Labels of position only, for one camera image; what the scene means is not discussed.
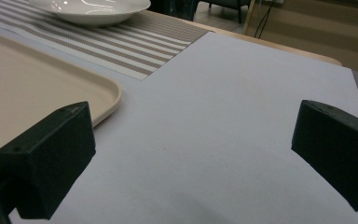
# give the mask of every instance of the chair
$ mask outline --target chair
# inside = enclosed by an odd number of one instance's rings
[[[241,23],[242,22],[242,15],[241,15],[241,7],[244,6],[250,6],[251,0],[199,0],[196,1],[198,2],[206,2],[209,3],[209,7],[212,6],[212,4],[214,5],[218,5],[220,7],[228,7],[228,8],[232,8],[232,9],[237,9],[238,10],[238,22]]]

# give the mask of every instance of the black rectangular object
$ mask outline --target black rectangular object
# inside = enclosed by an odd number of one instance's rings
[[[56,110],[0,148],[0,168],[29,184],[21,217],[50,219],[94,154],[87,102]]]
[[[358,211],[358,118],[331,105],[302,101],[292,150]]]

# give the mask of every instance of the wall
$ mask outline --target wall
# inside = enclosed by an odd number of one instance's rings
[[[269,2],[258,0],[245,34],[254,36]],[[335,58],[358,71],[358,1],[284,0],[273,7],[261,39]]]

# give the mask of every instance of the tabletop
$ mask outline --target tabletop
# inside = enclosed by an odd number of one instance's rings
[[[141,80],[1,27],[0,35],[123,90],[94,130],[96,156],[49,223],[358,223],[290,149],[303,99],[358,117],[350,69],[205,33]]]

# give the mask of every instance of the striped placemat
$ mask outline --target striped placemat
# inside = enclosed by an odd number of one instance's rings
[[[75,26],[32,7],[0,0],[0,28],[121,74],[144,79],[208,31],[142,11],[116,26]]]

